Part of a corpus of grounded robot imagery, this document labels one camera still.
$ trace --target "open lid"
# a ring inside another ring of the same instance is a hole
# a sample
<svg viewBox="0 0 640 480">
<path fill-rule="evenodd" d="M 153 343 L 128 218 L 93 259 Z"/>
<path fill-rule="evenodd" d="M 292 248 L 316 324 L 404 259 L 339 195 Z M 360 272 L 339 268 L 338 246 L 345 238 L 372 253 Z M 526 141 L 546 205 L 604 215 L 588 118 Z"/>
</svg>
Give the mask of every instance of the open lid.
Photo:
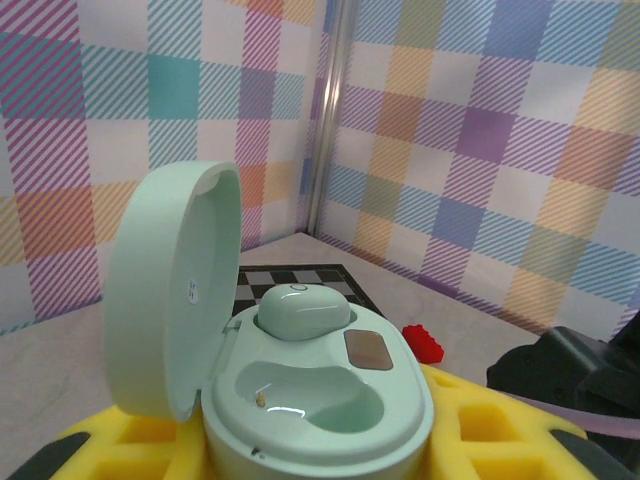
<svg viewBox="0 0 640 480">
<path fill-rule="evenodd" d="M 133 194 L 104 302 L 107 380 L 123 411 L 190 418 L 233 309 L 241 203 L 233 163 L 170 164 Z"/>
</svg>

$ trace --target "chessboard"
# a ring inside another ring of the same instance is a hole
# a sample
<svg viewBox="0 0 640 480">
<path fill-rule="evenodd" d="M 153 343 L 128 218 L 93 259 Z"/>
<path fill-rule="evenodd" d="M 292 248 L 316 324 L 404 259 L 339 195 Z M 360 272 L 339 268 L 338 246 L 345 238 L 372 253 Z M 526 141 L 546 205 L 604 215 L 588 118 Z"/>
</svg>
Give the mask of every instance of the chessboard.
<svg viewBox="0 0 640 480">
<path fill-rule="evenodd" d="M 283 283 L 325 285 L 342 293 L 350 303 L 382 316 L 378 307 L 341 264 L 241 266 L 233 315 L 260 304 L 267 290 Z"/>
</svg>

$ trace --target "red toy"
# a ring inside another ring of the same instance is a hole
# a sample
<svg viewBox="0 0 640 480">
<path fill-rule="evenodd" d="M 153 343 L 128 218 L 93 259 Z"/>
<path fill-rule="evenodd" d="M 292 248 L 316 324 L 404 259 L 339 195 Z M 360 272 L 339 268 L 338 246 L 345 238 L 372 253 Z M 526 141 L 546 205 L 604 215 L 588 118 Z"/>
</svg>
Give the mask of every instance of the red toy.
<svg viewBox="0 0 640 480">
<path fill-rule="evenodd" d="M 402 336 L 420 363 L 440 363 L 444 358 L 444 349 L 422 325 L 407 325 L 402 329 Z"/>
</svg>

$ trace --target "table surface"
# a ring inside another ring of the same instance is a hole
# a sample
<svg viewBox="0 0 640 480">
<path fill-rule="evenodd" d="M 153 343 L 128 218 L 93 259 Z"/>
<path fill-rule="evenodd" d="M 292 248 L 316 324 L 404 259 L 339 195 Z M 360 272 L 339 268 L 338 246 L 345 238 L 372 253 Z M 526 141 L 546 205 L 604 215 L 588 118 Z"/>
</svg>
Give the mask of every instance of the table surface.
<svg viewBox="0 0 640 480">
<path fill-rule="evenodd" d="M 445 349 L 439 368 L 485 384 L 487 367 L 537 337 L 304 234 L 242 254 L 244 265 L 342 263 L 396 327 L 423 324 Z M 112 402 L 101 304 L 0 337 L 0 478 L 63 430 Z"/>
</svg>

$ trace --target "pastel plaid backdrop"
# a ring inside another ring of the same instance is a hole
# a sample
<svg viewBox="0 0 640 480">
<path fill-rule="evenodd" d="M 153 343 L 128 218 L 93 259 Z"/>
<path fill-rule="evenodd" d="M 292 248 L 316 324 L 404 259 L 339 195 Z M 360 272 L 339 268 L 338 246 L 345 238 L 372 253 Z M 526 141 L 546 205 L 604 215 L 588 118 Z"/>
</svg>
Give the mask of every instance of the pastel plaid backdrop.
<svg viewBox="0 0 640 480">
<path fill-rule="evenodd" d="M 639 87 L 635 2 L 363 0 L 321 237 L 607 340 L 640 307 Z"/>
<path fill-rule="evenodd" d="M 0 335 L 101 298 L 128 199 L 166 163 L 235 159 L 243 248 L 293 233 L 298 212 L 302 228 L 325 9 L 0 4 Z"/>
</svg>

